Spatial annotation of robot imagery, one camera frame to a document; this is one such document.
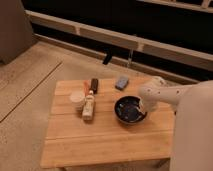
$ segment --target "bottle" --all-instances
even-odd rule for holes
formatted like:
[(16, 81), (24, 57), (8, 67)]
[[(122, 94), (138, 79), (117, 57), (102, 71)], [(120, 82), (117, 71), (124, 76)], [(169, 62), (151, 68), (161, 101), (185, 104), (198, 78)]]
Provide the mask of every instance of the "bottle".
[(89, 91), (89, 95), (85, 98), (85, 105), (82, 112), (82, 118), (85, 121), (93, 119), (93, 110), (95, 106), (95, 97), (93, 96), (93, 91)]

